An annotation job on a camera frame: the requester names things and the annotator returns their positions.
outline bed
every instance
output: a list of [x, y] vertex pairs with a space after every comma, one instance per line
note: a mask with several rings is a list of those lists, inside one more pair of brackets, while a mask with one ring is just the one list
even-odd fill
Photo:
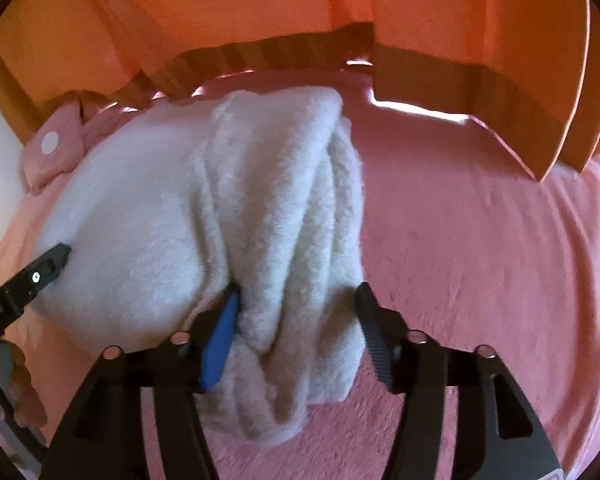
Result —
[[[223, 6], [238, 0], [114, 1], [7, 9], [0, 111], [18, 138], [75, 90], [86, 119], [113, 101], [336, 88], [363, 159], [363, 263], [381, 303], [446, 346], [497, 348], [578, 478], [600, 451], [600, 0], [248, 0], [241, 13]], [[50, 438], [91, 362], [33, 312], [8, 337], [26, 352]], [[378, 478], [398, 410], [365, 359], [349, 398], [313, 409], [291, 442], [209, 441], [224, 478]]]

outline screw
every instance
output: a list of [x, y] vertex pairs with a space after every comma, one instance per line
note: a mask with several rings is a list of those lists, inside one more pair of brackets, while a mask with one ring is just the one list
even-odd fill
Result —
[[489, 345], [480, 345], [475, 351], [478, 352], [480, 357], [484, 357], [485, 359], [493, 359], [496, 357], [496, 351]]
[[427, 342], [427, 334], [420, 330], [410, 330], [407, 339], [416, 345], [422, 345]]
[[174, 345], [184, 345], [189, 342], [189, 339], [189, 332], [176, 332], [171, 336], [170, 341]]

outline white towel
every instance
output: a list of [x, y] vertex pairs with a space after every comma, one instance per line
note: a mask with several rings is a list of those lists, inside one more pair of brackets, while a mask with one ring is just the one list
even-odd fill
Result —
[[34, 307], [94, 355], [156, 345], [231, 281], [238, 333], [205, 427], [261, 444], [343, 400], [364, 342], [362, 179], [342, 99], [328, 88], [159, 104], [75, 171], [36, 253], [73, 248]]

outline black plastic part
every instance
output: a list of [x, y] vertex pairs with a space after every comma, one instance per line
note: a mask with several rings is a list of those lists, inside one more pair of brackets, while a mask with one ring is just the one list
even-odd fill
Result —
[[400, 314], [381, 308], [368, 283], [356, 311], [379, 381], [405, 396], [383, 480], [435, 478], [447, 386], [459, 387], [452, 480], [562, 479], [542, 424], [497, 355], [443, 348], [429, 336], [410, 342]]
[[398, 312], [379, 305], [367, 282], [356, 289], [354, 301], [378, 381], [391, 393], [403, 393], [398, 384], [400, 370], [396, 369], [396, 364], [400, 362], [409, 327]]
[[24, 307], [55, 280], [66, 265], [71, 249], [58, 244], [0, 287], [0, 338], [24, 313]]
[[148, 480], [140, 389], [123, 385], [127, 355], [101, 357], [75, 394], [40, 480]]
[[[227, 288], [219, 305], [199, 314], [188, 341], [171, 338], [149, 350], [98, 359], [67, 409], [40, 480], [147, 480], [140, 388], [154, 389], [162, 466], [168, 480], [218, 480], [193, 393], [203, 394], [203, 355], [216, 346], [219, 374], [235, 330], [239, 291]], [[214, 339], [224, 320], [226, 337]], [[218, 348], [218, 341], [225, 348]]]
[[413, 386], [404, 396], [402, 416], [382, 480], [436, 477], [443, 430], [446, 349], [435, 341], [413, 345], [419, 354]]

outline fuzzy fabric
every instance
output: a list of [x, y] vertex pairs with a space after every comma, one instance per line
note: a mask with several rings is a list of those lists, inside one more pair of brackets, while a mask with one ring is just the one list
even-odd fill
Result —
[[364, 342], [361, 167], [333, 89], [157, 104], [77, 168], [39, 237], [73, 251], [36, 300], [96, 356], [186, 329], [229, 282], [242, 311], [206, 427], [261, 444], [346, 398]]

